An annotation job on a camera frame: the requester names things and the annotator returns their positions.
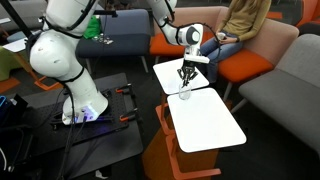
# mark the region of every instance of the person's hand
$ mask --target person's hand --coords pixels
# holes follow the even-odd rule
[[[237,42],[237,38],[227,37],[223,40],[220,40],[220,44],[229,44]]]

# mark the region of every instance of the glass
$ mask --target glass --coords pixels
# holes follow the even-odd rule
[[[182,100],[187,100],[190,98],[191,95],[191,85],[190,83],[186,86],[183,86],[183,84],[179,85],[179,98]]]

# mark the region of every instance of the person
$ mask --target person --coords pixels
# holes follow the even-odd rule
[[[198,64],[197,68],[206,76],[210,87],[216,88],[218,63],[238,52],[243,41],[258,33],[270,6],[271,0],[231,1],[225,19],[216,30],[216,34],[224,33],[225,38],[217,40],[213,37],[200,46],[200,53],[210,61],[208,64]]]

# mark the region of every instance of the person's arm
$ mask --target person's arm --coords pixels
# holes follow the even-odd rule
[[[228,12],[226,14],[226,17],[221,21],[216,32],[220,32],[223,29],[223,27],[226,25],[226,23],[229,21],[229,19],[231,18],[231,14],[232,14],[232,11],[234,9],[236,2],[237,2],[236,0],[231,1]]]
[[[238,37],[238,41],[244,41],[254,37],[260,30],[267,13],[269,12],[271,6],[271,0],[264,0],[261,7],[257,13],[256,19],[252,25],[252,28],[247,33],[242,34]]]

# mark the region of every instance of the floor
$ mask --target floor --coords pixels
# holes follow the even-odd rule
[[[277,6],[285,6],[289,1],[281,1]],[[178,6],[208,5],[207,0],[180,0]],[[160,127],[155,107],[160,103],[161,87],[152,72],[154,58],[147,57],[150,72],[145,73],[141,61],[136,57],[121,57],[93,60],[94,79],[117,73],[126,73],[137,97],[137,105],[143,118],[143,144],[146,148]],[[18,93],[21,96],[41,92],[33,80],[22,70],[13,70],[11,75],[21,84],[4,93]],[[223,91],[226,82],[219,80],[218,90]],[[230,99],[236,104],[241,100],[237,86],[233,88]],[[214,180],[316,180],[320,179],[319,156],[272,119],[250,103],[234,114],[240,127],[246,132],[247,143],[219,152],[216,167],[222,174]],[[127,159],[112,166],[110,180],[135,180],[136,169],[133,159]],[[77,180],[94,180],[94,173],[78,177]]]

